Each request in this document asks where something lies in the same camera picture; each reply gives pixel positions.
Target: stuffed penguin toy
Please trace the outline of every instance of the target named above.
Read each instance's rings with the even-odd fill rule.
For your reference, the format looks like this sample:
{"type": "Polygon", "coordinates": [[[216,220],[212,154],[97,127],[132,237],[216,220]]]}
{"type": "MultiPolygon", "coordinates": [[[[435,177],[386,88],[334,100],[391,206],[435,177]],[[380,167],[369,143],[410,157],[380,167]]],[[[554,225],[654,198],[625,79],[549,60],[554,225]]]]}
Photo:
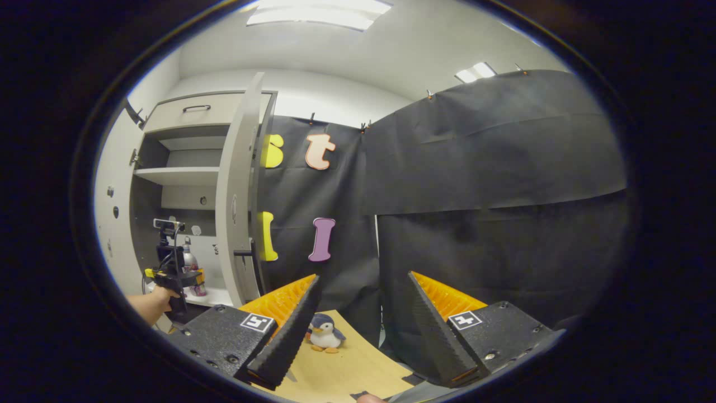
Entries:
{"type": "Polygon", "coordinates": [[[337,353],[338,347],[346,339],[346,336],[334,327],[333,319],[325,313],[314,315],[306,337],[313,344],[312,349],[316,351],[325,349],[327,353],[337,353]]]}

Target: foam letter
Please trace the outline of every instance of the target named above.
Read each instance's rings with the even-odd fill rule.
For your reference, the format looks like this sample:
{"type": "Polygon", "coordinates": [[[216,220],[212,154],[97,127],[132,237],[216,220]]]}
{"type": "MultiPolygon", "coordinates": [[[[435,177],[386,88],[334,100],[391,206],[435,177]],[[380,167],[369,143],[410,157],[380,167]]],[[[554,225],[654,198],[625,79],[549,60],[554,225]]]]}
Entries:
{"type": "Polygon", "coordinates": [[[258,213],[258,220],[263,228],[263,254],[261,259],[270,262],[277,260],[279,254],[274,251],[274,245],[271,243],[271,222],[274,220],[274,215],[269,212],[258,213]]]}
{"type": "Polygon", "coordinates": [[[306,163],[313,169],[328,169],[331,164],[323,159],[326,150],[335,151],[336,145],[331,143],[331,136],[327,134],[311,134],[306,137],[311,142],[306,152],[306,163]]]}
{"type": "Polygon", "coordinates": [[[266,168],[276,168],[284,160],[284,138],[278,134],[271,134],[268,137],[268,156],[266,157],[266,168]]]}
{"type": "Polygon", "coordinates": [[[331,228],[336,226],[336,220],[330,218],[316,218],[316,239],[314,240],[314,251],[309,255],[312,262],[323,262],[331,257],[328,253],[328,244],[331,240],[331,228]]]}

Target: fluorescent light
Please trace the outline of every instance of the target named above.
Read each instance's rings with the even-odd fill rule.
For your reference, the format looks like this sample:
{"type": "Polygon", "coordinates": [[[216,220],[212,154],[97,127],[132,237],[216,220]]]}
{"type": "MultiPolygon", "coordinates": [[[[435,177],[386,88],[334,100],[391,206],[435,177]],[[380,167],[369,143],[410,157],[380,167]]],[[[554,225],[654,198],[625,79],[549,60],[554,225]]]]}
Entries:
{"type": "Polygon", "coordinates": [[[267,22],[323,22],[364,31],[390,7],[378,0],[260,0],[246,26],[267,22]]]}
{"type": "Polygon", "coordinates": [[[258,3],[260,9],[304,6],[332,6],[339,9],[363,11],[374,14],[385,14],[391,7],[390,4],[378,0],[260,0],[258,3]]]}
{"type": "Polygon", "coordinates": [[[484,78],[492,77],[495,75],[495,70],[492,70],[492,68],[490,68],[490,66],[485,62],[479,62],[478,64],[474,65],[473,67],[484,78]]]}
{"type": "Polygon", "coordinates": [[[288,9],[267,10],[260,14],[254,14],[248,19],[246,25],[288,21],[325,22],[327,24],[361,30],[368,29],[368,27],[373,24],[373,21],[350,11],[291,7],[288,9]]]}
{"type": "Polygon", "coordinates": [[[467,70],[461,70],[457,72],[455,76],[457,76],[462,82],[473,82],[478,79],[473,73],[468,72],[467,70]]]}

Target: bottle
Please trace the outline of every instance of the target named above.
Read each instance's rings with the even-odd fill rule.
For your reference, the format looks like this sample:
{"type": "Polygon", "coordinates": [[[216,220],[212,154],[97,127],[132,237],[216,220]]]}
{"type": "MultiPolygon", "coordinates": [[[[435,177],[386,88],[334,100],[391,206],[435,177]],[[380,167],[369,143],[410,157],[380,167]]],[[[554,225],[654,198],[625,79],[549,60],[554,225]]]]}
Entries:
{"type": "MultiPolygon", "coordinates": [[[[189,237],[184,237],[184,245],[182,245],[182,249],[184,249],[184,272],[199,270],[199,262],[196,260],[196,257],[191,253],[191,248],[189,245],[191,245],[191,239],[189,237]]],[[[206,296],[206,286],[204,285],[204,283],[190,286],[189,291],[195,297],[206,296]]]]}

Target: black curtain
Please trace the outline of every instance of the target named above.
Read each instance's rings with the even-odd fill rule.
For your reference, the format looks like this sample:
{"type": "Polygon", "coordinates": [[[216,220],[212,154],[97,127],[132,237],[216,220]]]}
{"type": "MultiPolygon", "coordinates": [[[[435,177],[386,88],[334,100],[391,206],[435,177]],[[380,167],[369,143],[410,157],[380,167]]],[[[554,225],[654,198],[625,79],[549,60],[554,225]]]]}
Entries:
{"type": "Polygon", "coordinates": [[[410,312],[417,271],[487,304],[507,300],[554,327],[596,301],[622,257],[627,191],[494,210],[378,216],[386,341],[415,371],[435,375],[410,312]]]}
{"type": "Polygon", "coordinates": [[[624,189],[609,119],[569,73],[458,85],[365,133],[368,214],[531,206],[624,189]]]}
{"type": "Polygon", "coordinates": [[[436,376],[410,313],[415,270],[547,326],[597,299],[629,231],[624,162],[579,79],[514,72],[424,98],[364,135],[388,348],[436,376]]]}
{"type": "Polygon", "coordinates": [[[274,215],[271,239],[278,260],[264,262],[268,290],[316,273],[321,276],[319,310],[337,309],[369,342],[380,332],[378,260],[374,217],[362,215],[365,153],[359,129],[333,123],[274,116],[270,134],[284,139],[284,160],[266,169],[258,209],[274,215]],[[330,167],[306,164],[308,135],[327,133],[336,144],[326,151],[330,167]],[[330,259],[311,262],[313,220],[332,218],[330,259]]]}

